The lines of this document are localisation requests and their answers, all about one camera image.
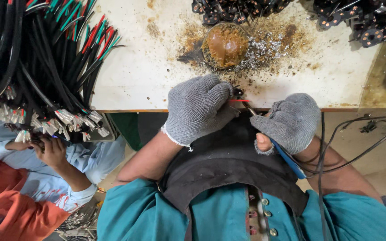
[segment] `person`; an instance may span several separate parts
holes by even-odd
[[[170,90],[163,127],[106,194],[99,240],[386,240],[386,207],[353,166],[322,176],[323,238],[318,177],[304,193],[275,153],[269,138],[317,165],[320,110],[310,96],[290,95],[249,118],[227,103],[232,92],[215,75]],[[345,162],[330,148],[324,170]]]
[[[14,142],[0,122],[0,240],[39,241],[90,201],[124,157],[122,136],[85,148],[43,136],[45,150]]]

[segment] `power cord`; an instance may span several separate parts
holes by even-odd
[[[324,213],[324,200],[323,200],[323,190],[322,190],[322,187],[321,187],[321,180],[322,180],[322,175],[324,173],[330,173],[330,172],[334,172],[334,171],[337,171],[337,170],[340,170],[344,167],[346,167],[347,165],[350,165],[352,164],[354,161],[357,161],[358,159],[360,159],[362,156],[366,155],[368,152],[370,152],[371,150],[373,150],[375,147],[377,147],[378,145],[380,145],[382,142],[384,142],[386,140],[386,136],[384,136],[382,139],[380,139],[378,142],[376,142],[374,145],[372,145],[371,147],[369,147],[366,151],[364,151],[363,153],[361,153],[360,155],[358,155],[357,157],[355,157],[354,159],[352,159],[351,161],[343,164],[343,165],[340,165],[338,167],[335,167],[335,168],[332,168],[330,170],[326,170],[326,171],[323,171],[323,166],[324,166],[324,157],[325,157],[325,152],[327,151],[327,149],[329,148],[331,142],[333,141],[334,137],[335,137],[335,134],[336,134],[336,131],[339,129],[339,127],[341,127],[342,125],[346,124],[343,129],[346,129],[348,127],[348,125],[350,125],[351,123],[353,122],[356,122],[356,121],[360,121],[360,120],[376,120],[376,119],[383,119],[383,118],[386,118],[386,116],[381,116],[381,117],[376,117],[376,118],[371,118],[371,117],[361,117],[361,118],[357,118],[357,119],[354,119],[354,120],[350,120],[350,121],[345,121],[345,122],[342,122],[341,124],[339,124],[335,130],[333,131],[333,134],[331,135],[331,138],[330,138],[330,141],[328,143],[328,145],[325,145],[325,118],[324,118],[324,112],[321,113],[321,142],[320,142],[320,146],[319,146],[319,161],[318,161],[318,165],[317,165],[317,168],[315,169],[315,171],[313,170],[310,170],[304,166],[302,166],[300,163],[298,163],[298,161],[296,161],[294,158],[293,158],[293,161],[299,165],[299,167],[301,167],[302,169],[308,171],[308,172],[311,172],[311,173],[314,173],[314,174],[318,174],[318,196],[319,196],[319,211],[320,211],[320,214],[321,214],[321,225],[322,225],[322,230],[323,230],[323,239],[324,241],[327,240],[327,236],[326,236],[326,220],[325,220],[325,213]]]
[[[321,158],[324,159],[325,153],[326,153],[327,149],[329,148],[331,142],[333,141],[333,139],[334,139],[334,137],[335,137],[335,135],[336,135],[337,130],[338,130],[342,125],[345,125],[345,126],[343,127],[343,129],[346,129],[346,127],[347,127],[348,125],[350,125],[351,123],[354,123],[354,122],[356,122],[356,121],[361,121],[361,120],[362,120],[362,121],[363,121],[363,120],[365,120],[365,121],[367,121],[367,120],[377,120],[377,119],[383,119],[383,118],[386,118],[386,116],[380,116],[380,117],[374,117],[374,118],[373,118],[373,117],[360,117],[360,118],[357,118],[357,119],[353,119],[353,120],[349,120],[349,121],[347,120],[347,121],[344,121],[344,122],[340,123],[340,124],[335,128],[335,130],[333,131],[333,134],[331,135],[331,138],[330,138],[330,140],[329,140],[329,143],[325,146],[323,152],[320,153],[320,156],[319,156],[320,160],[321,160]],[[372,145],[370,148],[368,148],[366,151],[364,151],[363,153],[361,153],[360,155],[358,155],[357,157],[355,157],[354,159],[352,159],[351,161],[348,161],[347,163],[345,163],[345,164],[343,164],[343,165],[340,165],[340,166],[338,166],[338,167],[335,167],[335,168],[332,168],[332,169],[329,169],[329,170],[325,170],[325,171],[323,171],[323,174],[325,174],[325,173],[330,173],[330,172],[334,172],[334,171],[337,171],[337,170],[340,170],[341,168],[346,167],[346,166],[352,164],[353,162],[357,161],[357,160],[360,159],[362,156],[366,155],[368,152],[370,152],[371,150],[373,150],[375,147],[377,147],[378,145],[380,145],[380,144],[381,144],[382,142],[384,142],[385,140],[386,140],[386,135],[385,135],[382,139],[380,139],[378,142],[376,142],[374,145]],[[313,173],[313,174],[319,174],[319,173],[320,173],[318,170],[311,170],[311,169],[309,169],[309,168],[307,168],[307,167],[304,167],[304,166],[302,165],[302,163],[299,163],[299,162],[298,162],[297,160],[295,160],[295,159],[293,159],[293,161],[294,161],[299,167],[301,167],[303,170],[305,170],[305,171],[307,171],[307,172],[310,172],[310,173]]]

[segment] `gray knitted glove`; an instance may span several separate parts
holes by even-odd
[[[169,117],[162,131],[178,145],[190,147],[194,140],[223,128],[239,113],[226,103],[232,94],[232,86],[213,74],[176,85],[169,91]]]
[[[275,102],[269,112],[269,117],[251,117],[251,124],[290,154],[308,147],[321,115],[312,97],[305,93],[292,94],[285,100]]]

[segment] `fingernail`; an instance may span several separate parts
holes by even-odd
[[[257,138],[257,142],[260,142],[260,143],[264,143],[265,142],[265,139],[260,134],[256,134],[256,138]]]

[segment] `teal kurta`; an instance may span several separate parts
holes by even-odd
[[[245,216],[249,209],[247,186],[236,183],[199,194],[190,203],[195,222],[194,240],[249,240]],[[323,240],[318,195],[309,200],[300,218],[307,240]],[[271,240],[298,240],[284,203],[263,193],[270,211]],[[373,198],[333,193],[324,196],[328,240],[386,240],[386,207]],[[160,193],[157,185],[137,179],[108,190],[98,219],[100,241],[181,241],[189,220]]]

